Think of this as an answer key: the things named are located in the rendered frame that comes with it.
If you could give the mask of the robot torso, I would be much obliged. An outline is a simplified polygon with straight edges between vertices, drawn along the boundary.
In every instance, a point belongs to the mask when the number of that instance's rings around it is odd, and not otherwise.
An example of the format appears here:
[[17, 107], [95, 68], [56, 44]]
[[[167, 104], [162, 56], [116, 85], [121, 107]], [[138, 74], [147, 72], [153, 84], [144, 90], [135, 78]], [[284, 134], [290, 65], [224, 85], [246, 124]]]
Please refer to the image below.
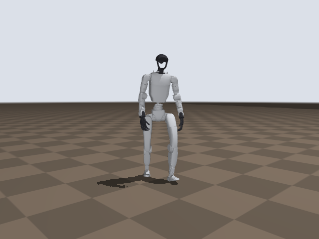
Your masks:
[[168, 95], [169, 88], [171, 83], [170, 74], [159, 74], [156, 72], [152, 72], [151, 79], [149, 80], [149, 96], [151, 101], [156, 102], [154, 105], [154, 109], [152, 109], [152, 121], [164, 121], [165, 120], [165, 110], [162, 109], [162, 105], [160, 103], [165, 103]]

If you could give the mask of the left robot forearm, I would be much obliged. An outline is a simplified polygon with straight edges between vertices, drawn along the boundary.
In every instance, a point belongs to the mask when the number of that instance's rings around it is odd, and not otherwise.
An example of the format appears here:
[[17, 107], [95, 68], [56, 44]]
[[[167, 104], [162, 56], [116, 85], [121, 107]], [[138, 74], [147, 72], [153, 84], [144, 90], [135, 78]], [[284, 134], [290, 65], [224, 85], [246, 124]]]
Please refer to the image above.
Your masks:
[[[180, 97], [180, 94], [179, 94], [179, 97]], [[180, 100], [179, 100], [179, 101], [175, 102], [175, 104], [176, 104], [176, 108], [177, 108], [178, 116], [179, 116], [179, 113], [180, 113], [180, 112], [183, 113], [181, 97], [180, 97]], [[184, 116], [184, 113], [183, 113], [183, 116]]]

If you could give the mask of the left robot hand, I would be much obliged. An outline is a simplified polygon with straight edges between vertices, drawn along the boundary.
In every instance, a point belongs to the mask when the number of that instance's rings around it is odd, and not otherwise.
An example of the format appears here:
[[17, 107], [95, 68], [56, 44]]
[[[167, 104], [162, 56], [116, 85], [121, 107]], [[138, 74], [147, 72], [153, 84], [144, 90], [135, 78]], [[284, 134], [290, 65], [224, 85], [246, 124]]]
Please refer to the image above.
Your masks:
[[180, 124], [179, 124], [180, 129], [178, 129], [178, 131], [182, 130], [183, 118], [184, 118], [182, 112], [179, 113], [179, 118], [180, 118]]

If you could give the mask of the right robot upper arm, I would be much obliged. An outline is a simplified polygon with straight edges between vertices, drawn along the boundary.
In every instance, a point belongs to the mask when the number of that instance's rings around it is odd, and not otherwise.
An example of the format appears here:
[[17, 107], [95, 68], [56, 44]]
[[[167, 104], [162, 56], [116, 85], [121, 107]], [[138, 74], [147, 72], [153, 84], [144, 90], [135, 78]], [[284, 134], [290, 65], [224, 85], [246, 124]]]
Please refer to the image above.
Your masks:
[[146, 89], [148, 86], [148, 81], [151, 79], [152, 74], [145, 74], [142, 76], [142, 82], [141, 82], [141, 86], [140, 86], [140, 92], [142, 92], [142, 99], [146, 99], [147, 98], [147, 94]]

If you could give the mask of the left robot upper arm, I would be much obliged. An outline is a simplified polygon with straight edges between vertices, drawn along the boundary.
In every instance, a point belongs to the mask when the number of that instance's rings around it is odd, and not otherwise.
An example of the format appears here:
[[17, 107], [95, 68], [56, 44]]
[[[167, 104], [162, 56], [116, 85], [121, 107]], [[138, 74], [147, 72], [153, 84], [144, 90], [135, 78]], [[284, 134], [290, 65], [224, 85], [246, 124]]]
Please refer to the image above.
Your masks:
[[171, 75], [171, 83], [172, 83], [172, 90], [174, 92], [173, 99], [175, 101], [180, 100], [179, 93], [178, 93], [179, 92], [178, 79], [176, 76]]

